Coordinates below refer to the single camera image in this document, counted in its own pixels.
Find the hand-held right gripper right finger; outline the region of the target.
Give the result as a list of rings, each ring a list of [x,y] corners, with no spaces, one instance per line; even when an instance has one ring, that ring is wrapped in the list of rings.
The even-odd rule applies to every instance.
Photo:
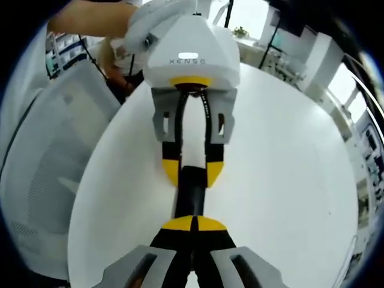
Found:
[[[281,272],[248,247],[238,247],[217,220],[196,216],[193,270],[200,287],[286,287]]]

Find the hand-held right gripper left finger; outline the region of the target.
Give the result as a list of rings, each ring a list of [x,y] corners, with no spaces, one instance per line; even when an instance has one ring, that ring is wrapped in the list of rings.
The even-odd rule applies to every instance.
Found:
[[[101,287],[185,287],[191,271],[193,217],[164,224],[150,245],[138,245],[104,269]]]

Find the person's left hand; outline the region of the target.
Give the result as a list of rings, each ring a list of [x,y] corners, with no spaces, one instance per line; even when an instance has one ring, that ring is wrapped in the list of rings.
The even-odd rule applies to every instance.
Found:
[[[129,54],[147,51],[153,43],[165,36],[178,18],[193,14],[196,6],[195,0],[145,3],[128,21],[128,31],[124,37],[126,51]]]

